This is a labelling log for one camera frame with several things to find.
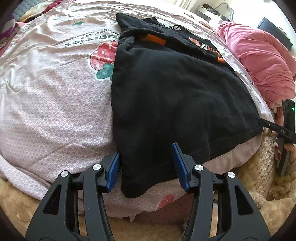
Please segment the black IKISS shirt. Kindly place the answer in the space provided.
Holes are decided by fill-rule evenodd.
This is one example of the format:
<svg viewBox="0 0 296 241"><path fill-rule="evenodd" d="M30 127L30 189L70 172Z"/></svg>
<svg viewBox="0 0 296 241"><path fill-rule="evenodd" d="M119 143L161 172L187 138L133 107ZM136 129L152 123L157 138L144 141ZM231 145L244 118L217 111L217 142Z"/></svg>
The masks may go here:
<svg viewBox="0 0 296 241"><path fill-rule="evenodd" d="M245 84L209 40L155 18L116 21L111 105L127 198L177 177L173 143L203 164L262 133Z"/></svg>

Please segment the beige fluffy garment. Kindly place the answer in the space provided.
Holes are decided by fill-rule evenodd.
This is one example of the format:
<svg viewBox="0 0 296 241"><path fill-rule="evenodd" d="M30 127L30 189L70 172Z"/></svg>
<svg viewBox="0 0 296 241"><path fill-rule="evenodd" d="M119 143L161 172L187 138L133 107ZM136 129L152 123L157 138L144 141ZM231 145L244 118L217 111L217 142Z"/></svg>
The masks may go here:
<svg viewBox="0 0 296 241"><path fill-rule="evenodd" d="M270 233L274 235L295 206L295 172L285 177L275 174L272 141L274 138L270 131L265 130L259 150L246 164L235 169L235 173L247 185ZM9 240L6 236L10 232L9 224L16 229L14 235L24 237L38 204L37 199L1 179L1 208L8 217L1 227L4 232L1 240ZM179 225L149 225L110 218L110 224L116 240L181 240L187 219L181 218Z"/></svg>

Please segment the pink rumpled blanket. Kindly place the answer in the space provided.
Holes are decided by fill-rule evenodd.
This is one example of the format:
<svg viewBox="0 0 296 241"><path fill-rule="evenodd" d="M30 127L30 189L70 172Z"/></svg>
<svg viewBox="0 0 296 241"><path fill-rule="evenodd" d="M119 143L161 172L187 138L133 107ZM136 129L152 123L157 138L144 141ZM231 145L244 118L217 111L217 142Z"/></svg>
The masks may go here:
<svg viewBox="0 0 296 241"><path fill-rule="evenodd" d="M249 73L270 109L295 98L295 57L270 33L222 22L217 34Z"/></svg>

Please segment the black monitor screen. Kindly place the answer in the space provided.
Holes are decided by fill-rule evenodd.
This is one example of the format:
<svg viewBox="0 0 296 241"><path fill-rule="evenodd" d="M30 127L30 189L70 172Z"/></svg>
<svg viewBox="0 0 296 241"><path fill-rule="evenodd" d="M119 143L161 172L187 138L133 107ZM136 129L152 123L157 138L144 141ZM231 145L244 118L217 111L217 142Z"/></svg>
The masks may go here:
<svg viewBox="0 0 296 241"><path fill-rule="evenodd" d="M287 37L287 34L281 28L275 26L266 17L263 17L257 28L270 33L276 39L278 39L289 51L291 50L293 44Z"/></svg>

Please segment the white side desk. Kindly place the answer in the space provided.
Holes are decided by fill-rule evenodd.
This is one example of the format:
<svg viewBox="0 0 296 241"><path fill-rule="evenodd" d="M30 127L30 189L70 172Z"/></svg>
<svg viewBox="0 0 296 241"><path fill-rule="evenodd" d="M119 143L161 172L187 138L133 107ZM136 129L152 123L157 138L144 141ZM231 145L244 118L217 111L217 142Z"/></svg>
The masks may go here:
<svg viewBox="0 0 296 241"><path fill-rule="evenodd" d="M232 20L232 16L228 18L227 16L222 15L220 12L217 11L217 9L212 8L208 4L198 6L195 14L207 22L213 20L214 22L217 22L219 24L222 23L222 21Z"/></svg>

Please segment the pink strawberry bed quilt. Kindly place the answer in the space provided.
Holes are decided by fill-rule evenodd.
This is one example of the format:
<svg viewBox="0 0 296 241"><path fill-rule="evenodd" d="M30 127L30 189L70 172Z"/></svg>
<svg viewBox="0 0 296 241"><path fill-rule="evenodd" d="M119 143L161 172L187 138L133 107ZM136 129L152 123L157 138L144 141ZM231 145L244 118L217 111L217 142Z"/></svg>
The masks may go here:
<svg viewBox="0 0 296 241"><path fill-rule="evenodd" d="M117 13L210 40L259 116L273 119L245 68L189 11L155 1L62 1L21 27L1 56L1 177L29 196L42 199L61 171L82 172L114 150L111 81L97 78L90 59L119 38Z"/></svg>

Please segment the purple striped pillow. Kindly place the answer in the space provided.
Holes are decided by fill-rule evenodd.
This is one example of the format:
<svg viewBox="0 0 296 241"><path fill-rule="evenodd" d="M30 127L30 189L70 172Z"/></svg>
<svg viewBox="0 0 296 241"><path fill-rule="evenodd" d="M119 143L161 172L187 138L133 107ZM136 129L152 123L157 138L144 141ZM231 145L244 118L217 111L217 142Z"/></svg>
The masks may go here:
<svg viewBox="0 0 296 241"><path fill-rule="evenodd" d="M17 34L20 28L21 27L16 22L14 15L10 14L8 21L5 23L4 27L1 30L1 41L0 41L1 55L7 49L8 44L13 39L13 37Z"/></svg>

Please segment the red yellow floral cloth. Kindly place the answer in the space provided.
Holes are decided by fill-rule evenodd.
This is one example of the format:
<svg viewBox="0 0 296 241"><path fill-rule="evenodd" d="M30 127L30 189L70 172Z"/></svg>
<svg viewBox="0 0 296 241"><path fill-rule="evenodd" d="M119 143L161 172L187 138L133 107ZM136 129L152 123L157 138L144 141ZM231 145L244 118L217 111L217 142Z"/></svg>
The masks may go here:
<svg viewBox="0 0 296 241"><path fill-rule="evenodd" d="M71 0L71 1L59 1L59 0L57 0L57 1L43 1L43 2L38 3L37 5L33 6L29 10L27 10L20 17L18 22L28 23L28 22L34 20L35 18L41 16L42 14L47 13L51 9L58 7L60 4L72 3L72 2L75 2L75 0Z"/></svg>

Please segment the grey quilted headboard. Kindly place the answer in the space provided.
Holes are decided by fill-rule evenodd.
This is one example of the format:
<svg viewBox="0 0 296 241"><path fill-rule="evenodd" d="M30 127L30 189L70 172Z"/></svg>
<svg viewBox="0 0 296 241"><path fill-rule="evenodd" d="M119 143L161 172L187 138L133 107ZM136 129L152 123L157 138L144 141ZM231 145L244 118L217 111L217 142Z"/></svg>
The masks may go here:
<svg viewBox="0 0 296 241"><path fill-rule="evenodd" d="M28 10L42 2L44 2L44 0L23 0L13 12L15 20L19 21Z"/></svg>

